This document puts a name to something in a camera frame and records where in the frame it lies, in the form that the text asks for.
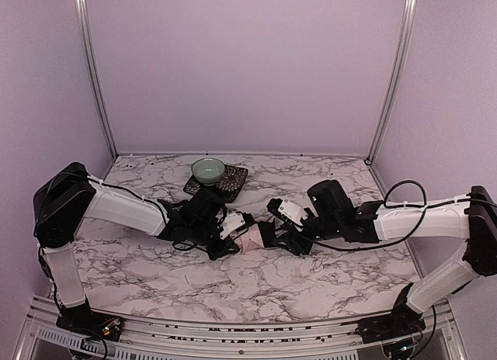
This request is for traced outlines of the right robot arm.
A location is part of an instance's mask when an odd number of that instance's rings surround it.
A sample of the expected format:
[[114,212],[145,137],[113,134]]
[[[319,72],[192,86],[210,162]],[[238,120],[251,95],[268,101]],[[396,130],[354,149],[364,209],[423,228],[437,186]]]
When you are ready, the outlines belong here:
[[266,208],[283,222],[275,245],[295,255],[314,245],[330,248],[329,239],[355,243],[349,252],[372,251],[412,237],[453,237],[463,244],[444,263],[398,294],[387,314],[362,319],[356,333],[363,343],[385,341],[425,328],[422,315],[436,302],[469,282],[496,274],[496,204],[485,187],[463,195],[420,202],[387,199],[354,206],[341,184],[324,180],[307,191],[311,208],[287,199],[271,199]]

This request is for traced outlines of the pink and black umbrella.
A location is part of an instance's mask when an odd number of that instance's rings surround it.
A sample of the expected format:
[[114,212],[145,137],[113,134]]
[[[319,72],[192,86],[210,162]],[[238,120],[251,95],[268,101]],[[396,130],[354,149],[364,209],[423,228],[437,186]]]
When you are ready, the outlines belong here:
[[259,249],[276,247],[276,224],[274,222],[258,222],[235,237],[235,243],[242,254]]

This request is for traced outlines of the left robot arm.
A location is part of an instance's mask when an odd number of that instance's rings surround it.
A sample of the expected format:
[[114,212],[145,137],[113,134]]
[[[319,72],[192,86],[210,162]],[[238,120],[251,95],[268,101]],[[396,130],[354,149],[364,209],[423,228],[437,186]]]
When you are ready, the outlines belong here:
[[75,258],[75,236],[85,220],[101,220],[172,243],[180,251],[197,249],[216,260],[240,248],[222,235],[225,204],[201,189],[191,199],[171,203],[152,200],[92,177],[73,162],[33,197],[39,245],[38,260],[54,285],[57,325],[94,340],[118,341],[123,318],[94,311],[85,293]]

